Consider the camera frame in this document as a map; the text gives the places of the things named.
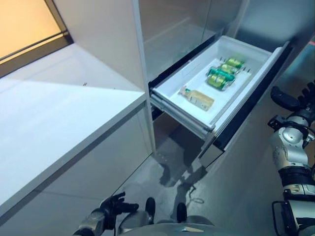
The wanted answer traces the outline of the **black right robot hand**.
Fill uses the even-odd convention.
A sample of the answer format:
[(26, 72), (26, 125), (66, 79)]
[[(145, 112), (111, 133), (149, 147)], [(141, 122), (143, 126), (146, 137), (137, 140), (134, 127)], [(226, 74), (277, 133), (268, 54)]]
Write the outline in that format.
[(270, 93), (271, 99), (282, 108), (292, 111), (307, 111), (315, 114), (315, 82), (310, 82), (302, 89), (302, 94), (295, 98), (273, 86)]

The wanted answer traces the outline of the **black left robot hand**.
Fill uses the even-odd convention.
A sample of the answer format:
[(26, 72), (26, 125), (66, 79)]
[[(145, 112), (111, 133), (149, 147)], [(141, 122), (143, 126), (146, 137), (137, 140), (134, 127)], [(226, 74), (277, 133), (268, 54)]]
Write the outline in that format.
[(100, 209), (104, 212), (107, 222), (113, 222), (117, 215), (122, 213), (133, 213), (139, 208), (139, 204), (125, 202), (125, 191), (113, 195), (100, 204)]

